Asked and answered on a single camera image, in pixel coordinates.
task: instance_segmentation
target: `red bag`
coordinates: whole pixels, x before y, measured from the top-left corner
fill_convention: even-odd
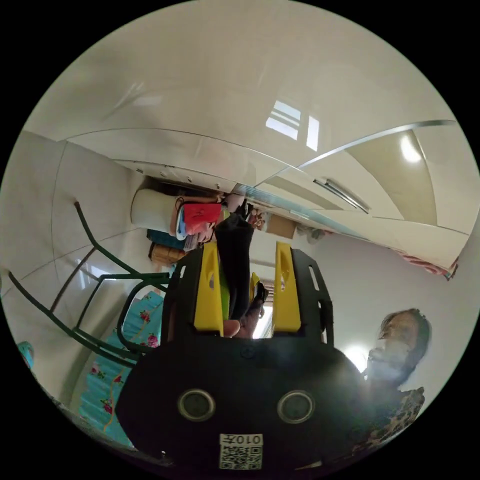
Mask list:
[[[183,219],[187,231],[198,224],[216,223],[222,212],[220,203],[184,203]]]

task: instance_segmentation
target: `black cloth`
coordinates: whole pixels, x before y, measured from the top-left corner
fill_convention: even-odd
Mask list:
[[[228,317],[241,319],[250,306],[250,244],[254,228],[236,213],[215,227],[220,265],[223,269],[230,306]]]
[[[235,213],[242,219],[247,220],[250,213],[254,209],[254,206],[251,203],[247,202],[247,199],[235,210]]]

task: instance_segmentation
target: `hair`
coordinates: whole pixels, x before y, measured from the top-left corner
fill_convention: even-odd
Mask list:
[[[418,324],[418,336],[415,348],[408,354],[408,357],[401,369],[401,375],[395,381],[395,387],[404,384],[417,368],[417,365],[423,359],[429,348],[430,339],[432,337],[432,326],[418,308],[409,308],[408,310],[400,310],[389,313],[380,325],[382,331],[397,315],[409,313],[415,318]]]

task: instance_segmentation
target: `chair leg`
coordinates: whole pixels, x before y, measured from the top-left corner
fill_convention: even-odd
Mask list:
[[[86,236],[90,240],[91,244],[103,255],[105,255],[109,260],[117,264],[119,267],[122,267],[124,270],[127,272],[130,272],[131,274],[138,274],[139,272],[136,271],[134,268],[132,268],[130,265],[127,265],[126,263],[122,262],[119,258],[117,258],[115,255],[112,255],[108,250],[105,250],[94,238],[92,235],[92,232],[87,224],[87,220],[85,220],[84,213],[82,212],[82,209],[80,208],[80,203],[78,201],[75,202],[75,208],[78,213],[78,216],[80,217],[81,224],[83,226],[83,229],[85,230]]]
[[[98,355],[105,357],[106,359],[112,360],[113,362],[117,362],[125,367],[133,368],[135,363],[131,361],[125,360],[124,358],[120,358],[118,356],[112,355],[111,353],[102,349],[101,346],[98,344],[90,342],[88,339],[84,338],[83,336],[79,335],[76,331],[72,330],[71,328],[67,327],[59,318],[57,318],[54,313],[49,310],[46,306],[42,305],[35,297],[33,297],[25,288],[20,284],[20,282],[14,277],[11,271],[8,272],[8,277],[10,278],[11,282],[15,287],[19,290],[19,292],[36,308],[38,308],[43,314],[45,314],[57,327],[62,329],[69,337],[76,340],[78,343],[82,344],[84,347],[87,347],[89,350],[92,350]]]
[[[63,287],[60,289],[58,292],[58,295],[55,297],[55,300],[51,304],[50,311],[53,313],[55,309],[57,308],[60,299],[62,298],[62,295],[65,293],[65,290],[68,288],[70,285],[70,282],[73,280],[74,276],[78,273],[78,271],[84,266],[86,261],[91,257],[91,255],[96,251],[97,249],[93,247],[82,259],[82,261],[75,267],[73,272],[70,274],[68,277],[67,281],[63,284]]]

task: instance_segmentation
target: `cardboard box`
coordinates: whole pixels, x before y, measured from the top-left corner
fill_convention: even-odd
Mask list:
[[[283,216],[272,214],[266,227],[266,232],[268,234],[278,235],[279,237],[284,237],[291,240],[294,237],[296,228],[296,221],[290,220],[289,218],[285,218]]]

